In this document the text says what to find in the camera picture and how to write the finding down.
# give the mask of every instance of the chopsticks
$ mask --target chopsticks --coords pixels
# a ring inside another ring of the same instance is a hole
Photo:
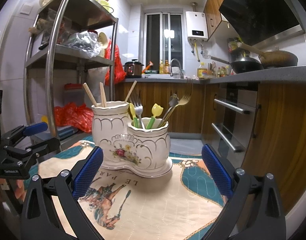
[[[125,100],[124,100],[124,103],[127,103],[127,101],[128,101],[128,99],[129,99],[129,97],[130,97],[130,95],[131,95],[131,93],[132,93],[132,91],[133,91],[133,89],[134,89],[136,83],[137,83],[137,81],[135,80],[134,83],[133,83],[133,85],[131,86],[131,89],[130,89],[129,93],[127,94],[127,96],[126,96],[126,98],[125,98]]]
[[[98,104],[97,104],[97,102],[95,101],[95,98],[94,98],[94,96],[92,95],[92,93],[91,93],[91,91],[90,91],[90,89],[89,89],[89,86],[88,86],[86,83],[84,83],[84,84],[83,84],[83,88],[84,88],[85,92],[87,93],[87,95],[89,96],[90,100],[92,101],[92,104],[94,105],[94,107],[97,107]]]
[[[108,104],[106,103],[106,96],[102,82],[100,82],[100,92],[101,92],[102,107],[108,107]]]

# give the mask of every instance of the blue gripper pad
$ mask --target blue gripper pad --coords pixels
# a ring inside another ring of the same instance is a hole
[[[212,149],[205,144],[202,148],[202,159],[211,174],[219,192],[230,199],[233,195],[233,181]]]
[[[30,126],[27,126],[22,134],[24,136],[32,136],[35,135],[37,133],[41,133],[44,132],[48,129],[48,124],[46,122],[40,122],[40,123],[36,123]]]
[[[100,147],[95,147],[89,156],[74,180],[72,195],[76,201],[85,195],[103,162],[103,151]]]

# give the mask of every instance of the faucet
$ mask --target faucet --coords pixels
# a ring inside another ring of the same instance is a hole
[[[171,62],[169,63],[169,68],[170,68],[170,70],[171,70],[170,76],[171,76],[171,77],[173,76],[173,72],[172,72],[172,62],[173,62],[174,60],[177,61],[178,65],[179,65],[179,70],[180,70],[180,72],[181,72],[181,77],[180,77],[180,78],[181,78],[181,79],[184,79],[184,75],[183,75],[183,72],[182,72],[181,63],[180,63],[179,60],[176,59],[176,58],[172,59]]]

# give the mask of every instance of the dish rack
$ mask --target dish rack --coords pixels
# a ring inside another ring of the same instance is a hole
[[[28,72],[33,68],[45,68],[45,92],[47,117],[49,123],[50,137],[59,139],[57,127],[54,119],[54,101],[53,101],[53,70],[54,69],[70,69],[76,70],[78,73],[78,83],[83,82],[83,73],[88,69],[109,66],[109,99],[114,100],[114,49],[111,50],[110,59],[100,56],[89,58],[88,55],[81,50],[72,49],[57,44],[60,25],[63,17],[72,20],[75,29],[81,30],[97,30],[107,26],[113,26],[112,30],[112,48],[115,48],[117,37],[118,18],[110,14],[96,0],[51,0],[42,7],[35,19],[33,27],[35,27],[40,15],[47,12],[49,9],[57,11],[52,30],[50,33],[49,45],[32,55],[32,48],[35,36],[31,34],[27,51],[26,62],[24,67],[24,105],[27,124],[33,123],[30,114],[29,103],[29,82]],[[70,136],[61,141],[59,151],[67,149],[73,143],[81,140],[89,134],[79,131],[77,134]],[[34,142],[42,141],[39,134],[31,137]]]

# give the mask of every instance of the green handle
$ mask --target green handle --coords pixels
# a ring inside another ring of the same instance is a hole
[[[137,117],[134,117],[134,118],[133,118],[133,125],[134,125],[135,128],[138,128],[138,127],[139,127],[139,120],[138,120]]]
[[[151,129],[153,124],[154,124],[154,122],[155,122],[155,118],[152,116],[145,129]]]

